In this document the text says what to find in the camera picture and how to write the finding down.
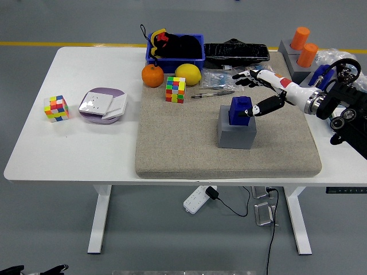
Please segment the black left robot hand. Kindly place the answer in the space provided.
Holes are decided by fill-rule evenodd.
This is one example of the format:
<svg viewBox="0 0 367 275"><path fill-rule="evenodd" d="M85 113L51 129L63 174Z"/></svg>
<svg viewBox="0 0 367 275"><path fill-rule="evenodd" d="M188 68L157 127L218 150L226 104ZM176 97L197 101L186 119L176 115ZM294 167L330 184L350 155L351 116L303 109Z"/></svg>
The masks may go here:
<svg viewBox="0 0 367 275"><path fill-rule="evenodd" d="M4 270L1 270L1 275L20 275L23 274L24 270L23 265L16 265L9 268L6 268ZM64 274L64 271L67 270L69 266L67 264L62 264L55 266L47 271L44 272L36 272L33 274L40 274L40 275L57 275L57 274Z"/></svg>

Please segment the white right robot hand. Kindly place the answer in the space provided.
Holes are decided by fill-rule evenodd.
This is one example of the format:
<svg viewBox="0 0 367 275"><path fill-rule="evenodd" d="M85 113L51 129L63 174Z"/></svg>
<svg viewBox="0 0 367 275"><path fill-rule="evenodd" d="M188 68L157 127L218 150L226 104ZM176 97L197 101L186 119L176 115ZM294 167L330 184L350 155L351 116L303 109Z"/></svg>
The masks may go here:
<svg viewBox="0 0 367 275"><path fill-rule="evenodd" d="M282 108L284 103L296 105L304 113L314 113L311 105L318 93L318 89L315 87L300 87L292 80L265 69L245 70L232 78L236 80L237 85L250 88L264 86L276 93L276 95L257 103L253 107L241 111L240 116L263 116Z"/></svg>

